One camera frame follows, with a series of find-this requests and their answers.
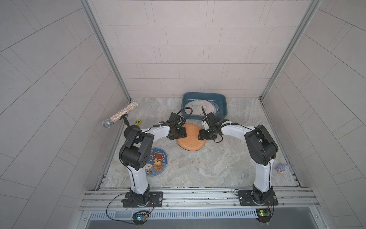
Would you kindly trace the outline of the blue cartoon characters coaster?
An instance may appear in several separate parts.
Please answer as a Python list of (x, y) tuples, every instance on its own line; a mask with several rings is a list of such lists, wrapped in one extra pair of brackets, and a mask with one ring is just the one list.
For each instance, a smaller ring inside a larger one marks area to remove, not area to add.
[(155, 177), (164, 172), (168, 164), (168, 154), (161, 148), (152, 148), (150, 157), (145, 165), (145, 172), (148, 177)]

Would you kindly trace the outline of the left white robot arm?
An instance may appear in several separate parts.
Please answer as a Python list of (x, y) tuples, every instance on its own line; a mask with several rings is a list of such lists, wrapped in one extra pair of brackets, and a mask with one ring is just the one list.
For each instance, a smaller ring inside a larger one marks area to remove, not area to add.
[(149, 202), (150, 185), (146, 178), (145, 165), (150, 157), (152, 145), (161, 138), (176, 140), (187, 137), (184, 124), (186, 118), (179, 113), (171, 113), (166, 122), (160, 122), (148, 129), (129, 126), (124, 131), (126, 138), (119, 152), (121, 163), (128, 169), (131, 187), (126, 199), (139, 207)]

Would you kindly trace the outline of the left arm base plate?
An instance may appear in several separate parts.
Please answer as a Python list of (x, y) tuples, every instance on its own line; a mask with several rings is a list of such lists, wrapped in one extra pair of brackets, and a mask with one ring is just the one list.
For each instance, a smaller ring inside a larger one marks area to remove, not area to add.
[(150, 192), (149, 190), (144, 194), (136, 194), (130, 190), (121, 202), (124, 208), (161, 207), (163, 194), (163, 192)]

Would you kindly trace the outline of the white blue butterfly coaster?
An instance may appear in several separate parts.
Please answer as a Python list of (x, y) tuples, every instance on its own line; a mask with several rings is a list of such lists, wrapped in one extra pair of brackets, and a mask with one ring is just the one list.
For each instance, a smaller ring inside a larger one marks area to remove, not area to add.
[(206, 114), (214, 113), (214, 106), (207, 100), (193, 100), (186, 107), (190, 107), (193, 110), (192, 115), (203, 115), (202, 108), (204, 108)]

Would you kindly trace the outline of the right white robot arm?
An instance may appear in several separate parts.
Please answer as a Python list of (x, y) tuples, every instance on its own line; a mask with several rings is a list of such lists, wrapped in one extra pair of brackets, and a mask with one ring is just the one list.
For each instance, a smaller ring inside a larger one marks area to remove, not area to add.
[(217, 135), (229, 135), (244, 140), (251, 159), (256, 163), (252, 190), (233, 191), (239, 198), (240, 205), (277, 206), (272, 175), (279, 148), (266, 127), (245, 127), (227, 119), (220, 119), (213, 113), (204, 114), (202, 125), (204, 128), (199, 131), (199, 140), (216, 140)]

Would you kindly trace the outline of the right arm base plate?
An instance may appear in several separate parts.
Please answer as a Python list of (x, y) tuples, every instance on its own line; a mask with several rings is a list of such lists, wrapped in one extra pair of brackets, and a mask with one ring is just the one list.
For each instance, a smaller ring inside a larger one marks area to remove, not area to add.
[(237, 196), (241, 206), (277, 206), (279, 204), (272, 188), (264, 193), (258, 190), (239, 190)]

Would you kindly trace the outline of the teal plastic storage box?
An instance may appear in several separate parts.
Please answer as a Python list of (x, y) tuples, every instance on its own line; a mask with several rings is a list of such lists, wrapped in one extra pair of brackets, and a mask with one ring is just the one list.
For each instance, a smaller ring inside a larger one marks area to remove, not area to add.
[(204, 113), (213, 113), (219, 118), (225, 118), (228, 114), (226, 97), (216, 93), (199, 93), (188, 92), (183, 95), (182, 109), (185, 107), (192, 108), (193, 112), (189, 119), (202, 120)]

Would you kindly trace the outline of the blue bears picnic coaster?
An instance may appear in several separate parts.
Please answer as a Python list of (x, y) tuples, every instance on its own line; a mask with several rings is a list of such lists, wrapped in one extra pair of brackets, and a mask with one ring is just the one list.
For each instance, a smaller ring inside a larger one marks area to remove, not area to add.
[(219, 113), (219, 106), (216, 103), (214, 103), (214, 102), (212, 102), (212, 105), (214, 106), (214, 115), (218, 115), (218, 113)]

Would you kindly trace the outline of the orange round coaster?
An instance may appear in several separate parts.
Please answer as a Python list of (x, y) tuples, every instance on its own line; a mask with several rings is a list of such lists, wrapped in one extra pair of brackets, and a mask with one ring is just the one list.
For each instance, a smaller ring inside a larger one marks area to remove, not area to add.
[(185, 124), (187, 137), (177, 139), (177, 144), (188, 151), (198, 151), (202, 149), (206, 144), (206, 139), (199, 140), (199, 131), (202, 129), (196, 124)]

